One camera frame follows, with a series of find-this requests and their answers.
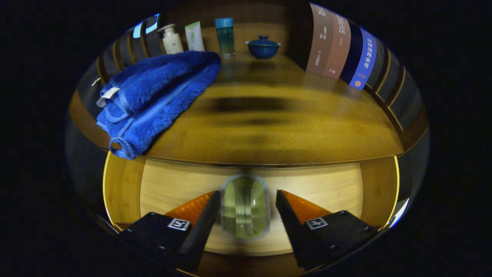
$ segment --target book spine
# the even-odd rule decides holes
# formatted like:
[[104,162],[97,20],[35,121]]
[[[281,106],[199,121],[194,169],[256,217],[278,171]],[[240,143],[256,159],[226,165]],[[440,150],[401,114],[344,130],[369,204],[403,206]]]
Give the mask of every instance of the book spine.
[[334,26],[331,12],[326,8],[309,3],[313,14],[311,52],[306,71],[322,75],[330,54]]
[[323,75],[338,79],[347,60],[351,34],[348,21],[334,12],[330,13],[334,28],[333,40]]
[[375,85],[377,83],[377,80],[379,79],[379,76],[381,75],[381,72],[383,71],[384,59],[385,59],[383,43],[377,37],[374,37],[374,43],[375,43],[374,50],[376,51],[376,59],[374,59],[374,67],[372,68],[372,71],[366,83],[372,89],[376,89]]
[[361,58],[357,65],[357,69],[355,69],[355,74],[349,83],[351,87],[357,89],[362,89],[366,85],[377,56],[376,39],[366,30],[360,29],[363,43]]

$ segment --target wooden shelf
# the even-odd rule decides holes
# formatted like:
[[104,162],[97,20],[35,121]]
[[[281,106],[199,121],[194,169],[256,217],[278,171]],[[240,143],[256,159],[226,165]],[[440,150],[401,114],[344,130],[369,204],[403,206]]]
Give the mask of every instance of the wooden shelf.
[[[113,225],[122,228],[150,211],[168,211],[212,190],[241,167],[211,167],[163,161],[126,160],[108,153],[104,170],[104,201]],[[270,231],[263,238],[239,241],[222,230],[220,219],[212,227],[205,250],[218,254],[269,256],[291,253],[292,248],[275,206],[277,189],[284,189],[327,210],[348,210],[368,224],[384,226],[399,192],[395,156],[359,163],[269,168],[249,167],[263,178],[270,191]]]
[[283,54],[237,53],[147,157],[211,164],[322,164],[403,152],[366,91],[305,72]]

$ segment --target glass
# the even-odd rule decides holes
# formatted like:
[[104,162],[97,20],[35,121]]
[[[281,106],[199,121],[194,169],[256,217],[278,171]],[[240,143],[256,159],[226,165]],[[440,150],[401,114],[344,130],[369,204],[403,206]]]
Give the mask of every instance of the glass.
[[217,18],[215,28],[217,30],[217,39],[220,52],[223,58],[230,58],[236,54],[234,45],[234,20],[233,18]]
[[267,195],[259,180],[239,176],[226,183],[223,227],[239,239],[253,239],[268,229]]

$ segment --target dark book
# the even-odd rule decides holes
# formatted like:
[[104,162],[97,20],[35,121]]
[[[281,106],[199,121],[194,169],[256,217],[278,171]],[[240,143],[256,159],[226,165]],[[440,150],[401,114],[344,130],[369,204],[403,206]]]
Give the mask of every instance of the dark book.
[[298,1],[290,6],[287,13],[291,29],[286,53],[302,69],[306,70],[314,30],[311,6],[307,2]]
[[350,49],[348,50],[347,60],[340,75],[340,78],[347,83],[350,83],[355,74],[355,70],[357,70],[357,66],[359,65],[363,53],[362,48],[364,47],[362,32],[359,26],[353,23],[349,23],[349,25],[352,30]]
[[376,59],[374,60],[374,67],[372,68],[367,81],[367,85],[372,89],[376,85],[381,74],[384,74],[383,69],[385,65],[384,44],[377,37],[374,37],[374,43],[376,48]]
[[387,106],[390,106],[391,100],[401,86],[404,72],[403,65],[400,64],[393,52],[390,49],[387,49],[386,52],[389,64],[386,68],[385,77],[383,77],[381,85],[375,88],[375,92],[385,101]]

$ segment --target white lotion bottle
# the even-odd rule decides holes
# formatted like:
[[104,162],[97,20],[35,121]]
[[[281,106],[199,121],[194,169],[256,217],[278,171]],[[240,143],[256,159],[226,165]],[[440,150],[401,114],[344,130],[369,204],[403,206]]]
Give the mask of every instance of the white lotion bottle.
[[184,52],[183,45],[181,44],[180,34],[174,33],[174,25],[175,24],[169,24],[157,30],[158,32],[164,31],[162,43],[164,44],[164,50],[166,50],[166,54],[176,54]]

